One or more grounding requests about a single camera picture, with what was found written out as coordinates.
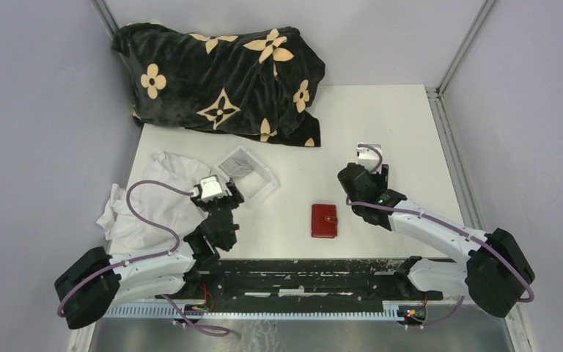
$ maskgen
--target crumpled white towel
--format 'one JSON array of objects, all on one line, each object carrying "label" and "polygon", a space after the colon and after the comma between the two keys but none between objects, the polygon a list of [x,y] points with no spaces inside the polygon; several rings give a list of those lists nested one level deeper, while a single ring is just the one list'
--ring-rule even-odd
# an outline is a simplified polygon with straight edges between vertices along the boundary
[{"label": "crumpled white towel", "polygon": [[[191,191],[199,180],[208,175],[210,168],[201,161],[161,151],[152,154],[141,179],[157,180]],[[143,217],[173,229],[180,237],[191,233],[203,220],[189,197],[157,185],[138,186],[130,202]],[[137,219],[126,205],[126,191],[115,184],[111,187],[105,212],[96,223],[103,228],[107,240],[133,250],[173,241],[173,236],[167,231]]]}]

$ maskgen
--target black blanket with floral pattern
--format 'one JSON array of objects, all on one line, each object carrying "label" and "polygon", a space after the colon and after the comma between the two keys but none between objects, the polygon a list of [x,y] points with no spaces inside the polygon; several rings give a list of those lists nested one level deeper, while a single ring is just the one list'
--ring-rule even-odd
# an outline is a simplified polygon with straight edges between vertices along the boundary
[{"label": "black blanket with floral pattern", "polygon": [[207,37],[135,23],[112,48],[128,66],[142,122],[320,146],[318,120],[305,109],[325,64],[295,28]]}]

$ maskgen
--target white container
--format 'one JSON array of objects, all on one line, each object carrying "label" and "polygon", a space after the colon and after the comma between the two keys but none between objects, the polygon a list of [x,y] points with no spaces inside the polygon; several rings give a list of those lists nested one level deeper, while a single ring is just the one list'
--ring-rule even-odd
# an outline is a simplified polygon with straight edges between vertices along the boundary
[{"label": "white container", "polygon": [[254,209],[279,187],[279,182],[255,155],[239,146],[215,164],[219,176],[234,180],[236,188],[245,197],[245,205]]}]

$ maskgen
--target white tabletop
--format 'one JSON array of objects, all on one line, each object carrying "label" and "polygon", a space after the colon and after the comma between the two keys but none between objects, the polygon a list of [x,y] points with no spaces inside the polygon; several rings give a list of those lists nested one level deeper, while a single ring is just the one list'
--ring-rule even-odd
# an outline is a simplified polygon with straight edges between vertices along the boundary
[{"label": "white tabletop", "polygon": [[[356,162],[356,143],[381,144],[389,186],[431,211],[462,223],[444,153],[422,85],[322,86],[309,109],[321,148],[287,147],[232,135],[145,125],[128,185],[141,179],[152,153],[198,158],[213,166],[243,145],[280,182],[262,207],[234,210],[238,243],[223,258],[394,258],[440,252],[408,236],[365,223],[345,205],[337,173]],[[338,236],[310,237],[314,203],[337,206]]]}]

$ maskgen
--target red leather wallet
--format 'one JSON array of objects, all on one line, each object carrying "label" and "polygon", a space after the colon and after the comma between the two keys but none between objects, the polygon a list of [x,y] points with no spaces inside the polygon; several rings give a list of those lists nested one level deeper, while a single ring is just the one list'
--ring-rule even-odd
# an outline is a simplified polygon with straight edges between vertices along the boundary
[{"label": "red leather wallet", "polygon": [[338,236],[336,206],[332,204],[312,205],[312,237],[335,238]]}]

